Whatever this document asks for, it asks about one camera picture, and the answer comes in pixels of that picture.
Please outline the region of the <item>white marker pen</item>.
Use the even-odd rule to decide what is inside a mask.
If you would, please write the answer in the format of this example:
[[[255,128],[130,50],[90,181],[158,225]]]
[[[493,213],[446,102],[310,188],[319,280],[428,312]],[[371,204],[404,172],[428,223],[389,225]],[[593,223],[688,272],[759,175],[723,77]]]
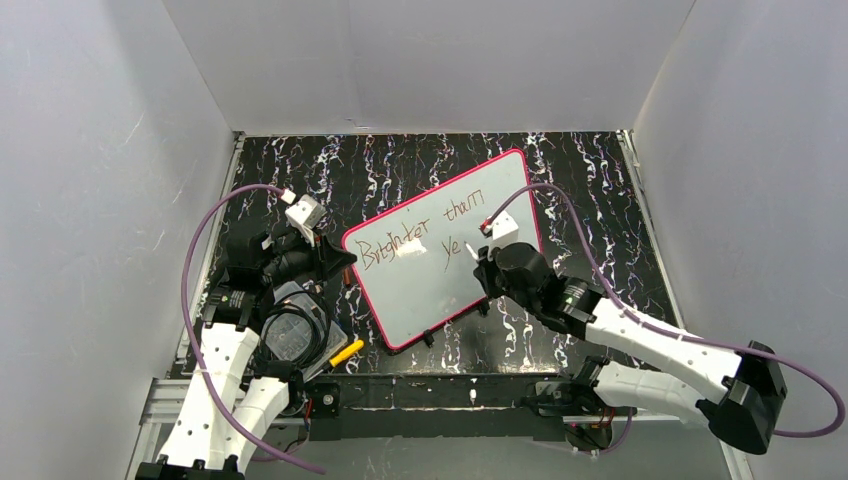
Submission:
[[[472,260],[475,263],[478,262],[479,257],[478,257],[477,251],[467,242],[464,242],[464,245],[465,245],[466,250],[469,252],[469,255],[471,256]]]

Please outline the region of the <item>pink framed whiteboard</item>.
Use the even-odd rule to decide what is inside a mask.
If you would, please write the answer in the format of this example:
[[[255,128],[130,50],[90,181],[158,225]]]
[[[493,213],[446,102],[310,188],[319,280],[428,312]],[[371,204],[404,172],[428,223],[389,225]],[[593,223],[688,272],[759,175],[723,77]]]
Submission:
[[[343,235],[389,349],[406,348],[484,299],[464,242],[486,246],[481,224],[529,182],[524,152],[511,149]]]

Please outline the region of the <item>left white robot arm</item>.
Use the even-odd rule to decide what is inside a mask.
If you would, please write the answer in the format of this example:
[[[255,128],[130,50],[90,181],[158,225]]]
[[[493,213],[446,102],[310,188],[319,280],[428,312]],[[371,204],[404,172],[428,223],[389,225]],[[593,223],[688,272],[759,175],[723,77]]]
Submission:
[[[307,383],[334,369],[341,329],[321,292],[357,257],[317,234],[286,228],[227,240],[191,328],[195,369],[173,430],[138,479],[242,479],[263,437],[289,412],[305,420]]]

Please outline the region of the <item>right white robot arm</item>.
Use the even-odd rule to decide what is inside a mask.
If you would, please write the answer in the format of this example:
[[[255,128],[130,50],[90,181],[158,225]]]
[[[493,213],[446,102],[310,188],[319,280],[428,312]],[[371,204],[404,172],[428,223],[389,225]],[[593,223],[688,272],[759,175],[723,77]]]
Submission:
[[[587,362],[572,379],[607,407],[636,407],[707,427],[722,442],[763,455],[787,396],[774,351],[757,341],[719,348],[627,307],[599,287],[559,276],[528,243],[482,247],[474,277],[490,299],[507,297],[548,329],[611,347],[648,364]]]

